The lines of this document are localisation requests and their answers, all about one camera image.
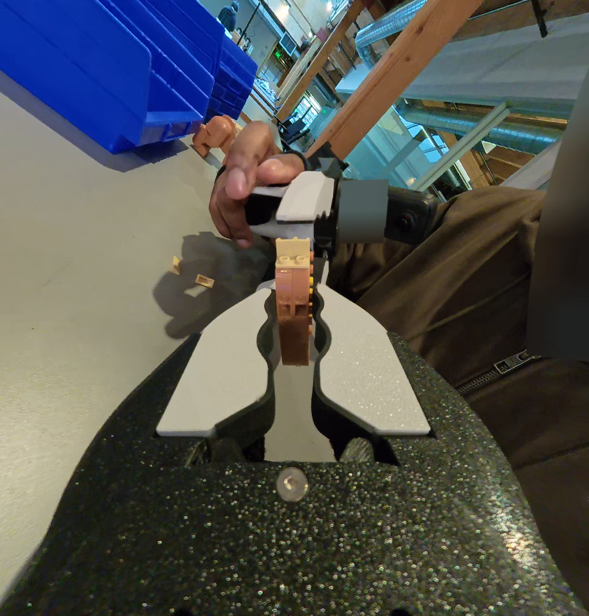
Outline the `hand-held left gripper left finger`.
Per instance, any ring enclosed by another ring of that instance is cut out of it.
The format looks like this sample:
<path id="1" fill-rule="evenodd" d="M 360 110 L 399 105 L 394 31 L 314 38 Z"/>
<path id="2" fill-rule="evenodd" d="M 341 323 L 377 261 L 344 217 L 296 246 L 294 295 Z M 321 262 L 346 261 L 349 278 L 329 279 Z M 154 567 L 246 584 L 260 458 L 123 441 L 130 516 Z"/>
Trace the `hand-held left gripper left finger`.
<path id="1" fill-rule="evenodd" d="M 156 432 L 261 439 L 275 420 L 275 293 L 260 289 L 200 334 Z"/>

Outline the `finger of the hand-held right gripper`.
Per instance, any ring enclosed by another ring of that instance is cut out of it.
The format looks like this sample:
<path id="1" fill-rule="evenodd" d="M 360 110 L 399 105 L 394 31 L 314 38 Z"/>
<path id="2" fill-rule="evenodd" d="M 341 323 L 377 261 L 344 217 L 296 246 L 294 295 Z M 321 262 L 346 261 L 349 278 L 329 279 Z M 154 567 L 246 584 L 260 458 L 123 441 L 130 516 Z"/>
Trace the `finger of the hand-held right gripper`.
<path id="1" fill-rule="evenodd" d="M 256 235 L 269 239 L 312 240 L 314 237 L 314 224 L 279 224 L 277 222 L 266 222 L 256 226 Z"/>
<path id="2" fill-rule="evenodd" d="M 279 224 L 314 223 L 329 215 L 334 199 L 334 179 L 319 171 L 299 174 L 287 187 L 278 209 Z"/>

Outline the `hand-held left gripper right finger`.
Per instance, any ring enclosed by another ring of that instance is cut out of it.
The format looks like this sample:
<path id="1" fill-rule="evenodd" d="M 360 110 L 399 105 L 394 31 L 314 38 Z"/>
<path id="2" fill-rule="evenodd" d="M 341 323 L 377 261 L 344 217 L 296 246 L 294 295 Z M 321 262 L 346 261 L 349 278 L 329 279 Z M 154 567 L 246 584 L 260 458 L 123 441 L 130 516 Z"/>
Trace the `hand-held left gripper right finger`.
<path id="1" fill-rule="evenodd" d="M 381 437 L 431 428 L 388 331 L 325 284 L 316 287 L 317 392 L 357 426 Z"/>

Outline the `brown and tan brick assembly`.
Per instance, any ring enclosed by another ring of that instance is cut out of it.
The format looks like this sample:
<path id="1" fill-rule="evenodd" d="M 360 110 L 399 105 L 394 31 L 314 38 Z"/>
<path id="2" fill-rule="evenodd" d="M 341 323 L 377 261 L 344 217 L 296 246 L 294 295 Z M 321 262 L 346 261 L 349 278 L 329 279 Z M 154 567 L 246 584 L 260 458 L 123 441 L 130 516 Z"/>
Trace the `brown and tan brick assembly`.
<path id="1" fill-rule="evenodd" d="M 275 303 L 282 363 L 307 366 L 313 331 L 314 252 L 306 238 L 275 241 Z"/>

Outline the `person's right forearm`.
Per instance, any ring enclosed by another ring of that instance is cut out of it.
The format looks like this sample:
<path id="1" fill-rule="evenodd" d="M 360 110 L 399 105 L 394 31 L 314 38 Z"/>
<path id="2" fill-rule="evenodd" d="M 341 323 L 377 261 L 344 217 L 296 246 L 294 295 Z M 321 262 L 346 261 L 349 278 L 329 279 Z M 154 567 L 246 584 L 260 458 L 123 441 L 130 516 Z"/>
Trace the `person's right forearm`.
<path id="1" fill-rule="evenodd" d="M 420 244 L 396 240 L 342 244 L 329 267 L 328 286 L 370 312 L 380 308 L 438 309 L 490 296 L 531 274 L 546 191 L 487 187 L 438 208 Z"/>

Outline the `person's right hand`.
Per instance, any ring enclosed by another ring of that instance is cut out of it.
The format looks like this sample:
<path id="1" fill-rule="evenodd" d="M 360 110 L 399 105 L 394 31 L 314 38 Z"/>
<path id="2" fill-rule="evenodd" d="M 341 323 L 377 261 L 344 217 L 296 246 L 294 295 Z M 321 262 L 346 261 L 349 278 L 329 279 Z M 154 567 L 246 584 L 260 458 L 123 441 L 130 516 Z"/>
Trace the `person's right hand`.
<path id="1" fill-rule="evenodd" d="M 288 184 L 308 170 L 304 157 L 278 148 L 272 127 L 252 121 L 241 130 L 224 158 L 209 199 L 209 213 L 217 231 L 242 249 L 252 245 L 244 210 L 252 190 Z"/>

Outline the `tan toy brick figure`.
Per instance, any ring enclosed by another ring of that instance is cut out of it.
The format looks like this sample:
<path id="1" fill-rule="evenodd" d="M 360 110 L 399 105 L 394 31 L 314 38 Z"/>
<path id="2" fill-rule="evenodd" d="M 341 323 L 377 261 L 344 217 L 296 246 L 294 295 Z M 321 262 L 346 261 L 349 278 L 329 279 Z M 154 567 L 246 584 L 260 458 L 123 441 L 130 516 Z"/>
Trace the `tan toy brick figure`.
<path id="1" fill-rule="evenodd" d="M 201 124 L 194 134 L 193 148 L 202 158 L 206 158 L 212 149 L 219 149 L 227 155 L 241 130 L 242 127 L 229 116 L 214 116 L 206 124 Z"/>

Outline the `nested blue plastic bins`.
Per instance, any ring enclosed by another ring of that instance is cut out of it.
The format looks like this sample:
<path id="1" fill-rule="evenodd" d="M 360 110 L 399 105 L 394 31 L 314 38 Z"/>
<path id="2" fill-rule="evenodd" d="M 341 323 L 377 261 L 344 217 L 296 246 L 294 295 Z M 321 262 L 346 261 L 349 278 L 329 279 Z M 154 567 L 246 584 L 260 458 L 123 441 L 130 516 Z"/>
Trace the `nested blue plastic bins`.
<path id="1" fill-rule="evenodd" d="M 233 42 L 226 31 L 205 120 L 215 116 L 238 119 L 251 94 L 256 72 L 255 61 Z"/>

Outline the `blue plastic bin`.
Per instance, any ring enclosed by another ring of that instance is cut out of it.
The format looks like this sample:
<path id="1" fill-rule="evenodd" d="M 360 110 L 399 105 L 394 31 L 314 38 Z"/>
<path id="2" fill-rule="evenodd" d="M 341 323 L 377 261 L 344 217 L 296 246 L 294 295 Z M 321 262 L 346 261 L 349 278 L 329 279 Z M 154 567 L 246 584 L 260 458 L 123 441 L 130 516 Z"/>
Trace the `blue plastic bin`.
<path id="1" fill-rule="evenodd" d="M 111 153 L 198 129 L 223 37 L 197 1 L 0 1 L 0 70 Z"/>

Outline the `thick wooden post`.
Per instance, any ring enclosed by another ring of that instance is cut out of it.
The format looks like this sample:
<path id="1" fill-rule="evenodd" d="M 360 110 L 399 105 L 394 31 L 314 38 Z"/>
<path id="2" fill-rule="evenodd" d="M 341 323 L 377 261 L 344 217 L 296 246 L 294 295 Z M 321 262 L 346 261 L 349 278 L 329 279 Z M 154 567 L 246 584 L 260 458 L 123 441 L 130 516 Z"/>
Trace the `thick wooden post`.
<path id="1" fill-rule="evenodd" d="M 428 1 L 307 151 L 329 143 L 344 160 L 483 1 Z"/>

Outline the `thin wooden post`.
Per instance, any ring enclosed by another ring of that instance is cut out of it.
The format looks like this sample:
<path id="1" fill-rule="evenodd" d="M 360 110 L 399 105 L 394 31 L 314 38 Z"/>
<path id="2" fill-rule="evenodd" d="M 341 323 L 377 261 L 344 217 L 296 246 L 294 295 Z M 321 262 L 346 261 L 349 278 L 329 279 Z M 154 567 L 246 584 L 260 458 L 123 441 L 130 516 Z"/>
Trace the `thin wooden post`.
<path id="1" fill-rule="evenodd" d="M 278 101 L 279 105 L 276 107 L 277 120 L 283 122 L 297 107 L 315 76 L 323 68 L 330 54 L 336 49 L 347 30 L 367 4 L 367 1 L 349 1 L 345 14 L 330 31 L 330 34 L 326 35 L 324 40 L 317 38 L 310 45 L 304 57 L 297 62 L 297 66 L 289 74 L 289 81 L 280 101 Z"/>

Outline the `silver air duct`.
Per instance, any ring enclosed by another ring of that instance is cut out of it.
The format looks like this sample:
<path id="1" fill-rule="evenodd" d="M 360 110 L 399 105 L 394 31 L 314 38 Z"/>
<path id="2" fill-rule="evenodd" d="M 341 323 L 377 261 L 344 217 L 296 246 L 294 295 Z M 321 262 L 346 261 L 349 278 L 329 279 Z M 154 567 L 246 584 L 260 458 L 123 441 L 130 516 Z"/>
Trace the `silver air duct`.
<path id="1" fill-rule="evenodd" d="M 406 1 L 357 32 L 355 36 L 357 53 L 368 69 L 372 70 L 378 62 L 378 56 L 372 50 L 372 45 L 402 32 L 426 2 Z"/>

